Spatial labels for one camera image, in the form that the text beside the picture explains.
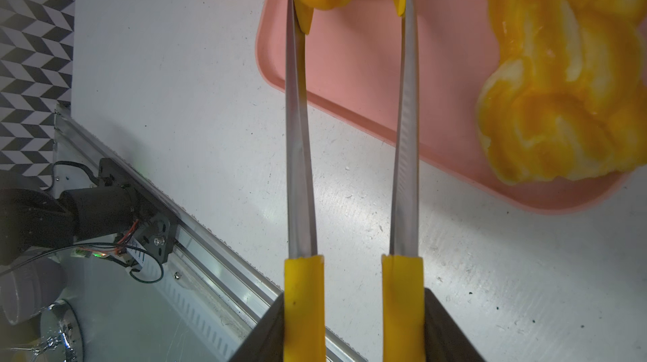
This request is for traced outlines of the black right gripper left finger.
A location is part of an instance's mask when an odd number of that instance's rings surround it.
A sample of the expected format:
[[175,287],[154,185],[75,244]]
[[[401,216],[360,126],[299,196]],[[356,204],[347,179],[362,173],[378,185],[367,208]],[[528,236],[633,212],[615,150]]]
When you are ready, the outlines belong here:
[[285,335],[285,300],[280,294],[230,362],[283,362]]

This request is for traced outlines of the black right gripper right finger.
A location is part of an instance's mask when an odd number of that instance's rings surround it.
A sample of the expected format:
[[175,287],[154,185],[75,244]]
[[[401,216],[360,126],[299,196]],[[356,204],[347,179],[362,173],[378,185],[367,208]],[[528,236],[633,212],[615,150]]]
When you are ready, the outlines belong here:
[[428,288],[425,289],[424,335],[427,362],[485,362]]

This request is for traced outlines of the yellow metal tongs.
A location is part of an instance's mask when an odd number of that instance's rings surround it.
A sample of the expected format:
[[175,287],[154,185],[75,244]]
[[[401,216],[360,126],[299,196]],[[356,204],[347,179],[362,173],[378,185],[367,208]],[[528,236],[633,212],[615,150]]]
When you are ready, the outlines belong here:
[[367,360],[422,361],[417,15],[392,6],[395,146],[330,115],[306,90],[317,51],[286,20],[287,245],[284,358],[325,358],[334,334]]

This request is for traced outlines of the twisted braided bread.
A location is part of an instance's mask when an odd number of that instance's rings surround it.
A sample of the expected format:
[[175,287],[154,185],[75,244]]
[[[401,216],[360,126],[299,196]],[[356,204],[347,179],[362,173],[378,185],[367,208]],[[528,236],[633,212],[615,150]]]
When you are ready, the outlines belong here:
[[646,163],[646,0],[487,0],[500,63],[477,103],[503,183],[571,181]]

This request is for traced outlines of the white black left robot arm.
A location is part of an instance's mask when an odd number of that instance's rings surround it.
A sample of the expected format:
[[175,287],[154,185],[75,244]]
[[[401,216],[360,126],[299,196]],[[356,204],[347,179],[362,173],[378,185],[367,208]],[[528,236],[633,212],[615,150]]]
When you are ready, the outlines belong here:
[[141,200],[133,188],[64,191],[58,198],[25,176],[1,171],[1,264],[31,247],[67,247],[131,227]]

